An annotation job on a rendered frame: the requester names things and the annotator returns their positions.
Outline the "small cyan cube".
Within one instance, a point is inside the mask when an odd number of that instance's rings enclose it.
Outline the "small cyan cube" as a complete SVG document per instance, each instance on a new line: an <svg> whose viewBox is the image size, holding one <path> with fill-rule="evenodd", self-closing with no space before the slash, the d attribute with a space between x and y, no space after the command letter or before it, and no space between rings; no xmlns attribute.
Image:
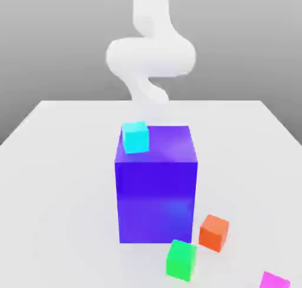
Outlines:
<svg viewBox="0 0 302 288"><path fill-rule="evenodd" d="M122 139L127 154L149 151L149 129L143 121L123 123Z"/></svg>

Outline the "small orange cube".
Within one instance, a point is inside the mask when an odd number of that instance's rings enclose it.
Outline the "small orange cube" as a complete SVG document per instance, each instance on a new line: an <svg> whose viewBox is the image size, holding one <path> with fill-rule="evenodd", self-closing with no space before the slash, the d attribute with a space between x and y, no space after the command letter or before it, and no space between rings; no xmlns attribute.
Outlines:
<svg viewBox="0 0 302 288"><path fill-rule="evenodd" d="M227 239L229 222L214 215L207 215L199 230L198 244L221 252Z"/></svg>

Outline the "large blue box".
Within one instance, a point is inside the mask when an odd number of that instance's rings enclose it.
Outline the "large blue box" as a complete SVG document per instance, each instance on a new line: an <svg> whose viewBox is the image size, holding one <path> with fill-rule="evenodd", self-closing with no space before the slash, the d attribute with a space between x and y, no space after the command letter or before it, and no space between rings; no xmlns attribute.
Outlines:
<svg viewBox="0 0 302 288"><path fill-rule="evenodd" d="M188 126L149 126L145 153L117 145L114 161L121 243L192 241L198 160Z"/></svg>

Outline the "small green cube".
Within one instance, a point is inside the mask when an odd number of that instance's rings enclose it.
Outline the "small green cube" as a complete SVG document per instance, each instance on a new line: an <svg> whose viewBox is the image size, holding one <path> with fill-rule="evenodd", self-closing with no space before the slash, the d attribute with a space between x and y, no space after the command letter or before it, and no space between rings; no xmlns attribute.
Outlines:
<svg viewBox="0 0 302 288"><path fill-rule="evenodd" d="M173 240L166 258L166 275L190 282L196 264L197 246Z"/></svg>

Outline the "small magenta cube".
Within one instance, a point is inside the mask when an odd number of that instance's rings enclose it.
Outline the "small magenta cube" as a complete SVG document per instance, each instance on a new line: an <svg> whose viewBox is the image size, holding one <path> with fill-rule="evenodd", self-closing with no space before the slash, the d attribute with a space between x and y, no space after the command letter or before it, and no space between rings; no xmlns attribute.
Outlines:
<svg viewBox="0 0 302 288"><path fill-rule="evenodd" d="M290 288L290 281L265 271L260 288Z"/></svg>

